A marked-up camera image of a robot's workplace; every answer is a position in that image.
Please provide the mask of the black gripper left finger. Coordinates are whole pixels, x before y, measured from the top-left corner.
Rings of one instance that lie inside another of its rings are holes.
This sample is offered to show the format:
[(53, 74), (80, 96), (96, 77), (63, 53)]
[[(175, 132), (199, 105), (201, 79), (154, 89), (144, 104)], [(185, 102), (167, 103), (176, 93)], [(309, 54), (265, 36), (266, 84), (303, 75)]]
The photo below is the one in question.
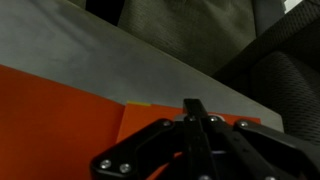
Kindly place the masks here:
[(214, 162), (198, 99), (183, 101), (180, 120), (158, 119), (95, 156), (92, 180), (213, 180)]

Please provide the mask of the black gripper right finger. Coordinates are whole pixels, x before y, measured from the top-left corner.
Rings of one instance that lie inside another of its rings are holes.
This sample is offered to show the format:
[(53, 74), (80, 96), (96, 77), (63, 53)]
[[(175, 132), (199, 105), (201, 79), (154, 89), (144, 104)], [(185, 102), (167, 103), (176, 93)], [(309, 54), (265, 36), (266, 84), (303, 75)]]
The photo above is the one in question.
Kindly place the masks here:
[(319, 147), (250, 120), (208, 118), (210, 180), (320, 180)]

